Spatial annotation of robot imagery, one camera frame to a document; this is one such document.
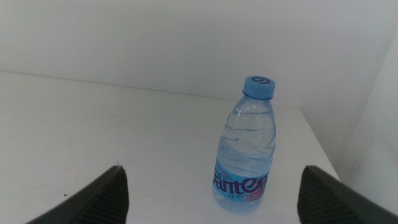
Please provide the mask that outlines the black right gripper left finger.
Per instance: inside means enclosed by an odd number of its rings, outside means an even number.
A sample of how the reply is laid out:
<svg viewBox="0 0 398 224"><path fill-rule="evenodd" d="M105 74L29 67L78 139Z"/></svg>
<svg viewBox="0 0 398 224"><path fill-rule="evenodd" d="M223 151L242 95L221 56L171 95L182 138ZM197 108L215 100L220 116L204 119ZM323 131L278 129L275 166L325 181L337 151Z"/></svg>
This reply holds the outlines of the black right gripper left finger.
<svg viewBox="0 0 398 224"><path fill-rule="evenodd" d="M126 171L123 166L112 166L75 195L30 222L125 224L128 210Z"/></svg>

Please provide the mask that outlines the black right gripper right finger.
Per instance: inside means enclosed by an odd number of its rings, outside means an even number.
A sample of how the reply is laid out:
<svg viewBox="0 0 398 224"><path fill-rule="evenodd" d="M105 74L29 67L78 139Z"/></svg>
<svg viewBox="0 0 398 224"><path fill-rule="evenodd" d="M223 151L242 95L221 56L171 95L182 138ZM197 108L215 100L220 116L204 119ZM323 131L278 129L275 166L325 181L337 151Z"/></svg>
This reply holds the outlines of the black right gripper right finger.
<svg viewBox="0 0 398 224"><path fill-rule="evenodd" d="M302 172L297 212L301 223L391 223L397 215L355 192L317 166Z"/></svg>

